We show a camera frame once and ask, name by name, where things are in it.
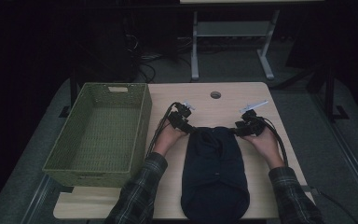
plaid sleeve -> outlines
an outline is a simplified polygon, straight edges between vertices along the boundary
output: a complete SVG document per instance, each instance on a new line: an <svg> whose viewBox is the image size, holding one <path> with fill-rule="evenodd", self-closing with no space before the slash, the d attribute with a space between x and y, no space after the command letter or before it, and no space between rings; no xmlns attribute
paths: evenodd
<svg viewBox="0 0 358 224"><path fill-rule="evenodd" d="M324 223L321 211L304 193L293 169L278 167L268 175L282 223Z"/></svg>
<svg viewBox="0 0 358 224"><path fill-rule="evenodd" d="M139 174L121 189L118 202L104 223L151 223L158 183L167 166L163 156L152 152Z"/></svg>

green wicker basket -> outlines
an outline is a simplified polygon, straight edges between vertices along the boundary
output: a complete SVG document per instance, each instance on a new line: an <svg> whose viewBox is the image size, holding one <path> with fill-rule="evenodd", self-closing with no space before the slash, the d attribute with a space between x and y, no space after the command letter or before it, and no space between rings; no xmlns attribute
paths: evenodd
<svg viewBox="0 0 358 224"><path fill-rule="evenodd" d="M43 171L65 186L120 188L143 165L147 84L86 83Z"/></svg>

wrist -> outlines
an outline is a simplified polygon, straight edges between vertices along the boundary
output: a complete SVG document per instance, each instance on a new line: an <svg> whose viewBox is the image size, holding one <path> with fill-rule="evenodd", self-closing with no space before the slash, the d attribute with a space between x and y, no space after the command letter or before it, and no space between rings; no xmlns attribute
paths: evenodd
<svg viewBox="0 0 358 224"><path fill-rule="evenodd" d="M169 150L169 147L168 146L163 146L162 144L155 145L155 147L153 148L154 152L157 152L158 154L160 154L163 157L165 157L165 155L167 154L168 150Z"/></svg>
<svg viewBox="0 0 358 224"><path fill-rule="evenodd" d="M277 167L284 167L284 161L282 160L281 156L276 156L273 158L266 158L267 165L270 170L277 168Z"/></svg>

person's right hand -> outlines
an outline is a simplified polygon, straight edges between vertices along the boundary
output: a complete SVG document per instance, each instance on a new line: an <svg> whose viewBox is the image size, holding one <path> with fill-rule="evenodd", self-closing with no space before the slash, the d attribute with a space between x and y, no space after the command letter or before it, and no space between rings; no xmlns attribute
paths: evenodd
<svg viewBox="0 0 358 224"><path fill-rule="evenodd" d="M186 133L174 129L170 122L165 120L163 129L156 140L153 151L165 157L168 150L179 140L179 138L185 135Z"/></svg>
<svg viewBox="0 0 358 224"><path fill-rule="evenodd" d="M269 169L284 166L283 159L279 153L278 143L273 132L265 128L258 136L243 136L242 139L250 142L260 155L266 160Z"/></svg>

wooden table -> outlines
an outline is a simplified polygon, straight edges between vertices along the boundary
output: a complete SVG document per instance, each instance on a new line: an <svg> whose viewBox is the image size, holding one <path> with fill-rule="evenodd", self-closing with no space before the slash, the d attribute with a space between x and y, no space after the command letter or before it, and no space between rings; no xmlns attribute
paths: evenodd
<svg viewBox="0 0 358 224"><path fill-rule="evenodd" d="M241 120L239 110L247 104L268 100L268 104L255 111L272 121L286 148L289 166L296 171L301 185L306 186L296 155L283 127L277 108L264 83L188 83L150 84L153 107L148 129L147 144L157 128L168 106L173 102L188 100L196 110L188 118L196 127L235 127ZM221 93L220 99L213 99L212 91ZM168 152L168 168L162 177L155 203L155 219L184 219L180 198L182 194L182 172L184 167L188 136L181 138ZM243 218L277 218L272 186L269 182L269 168L265 161L248 142L237 138L245 165L248 187L251 195L250 206ZM75 187L72 193L62 192L54 209L56 218L94 219L106 218L117 202L120 189Z"/></svg>

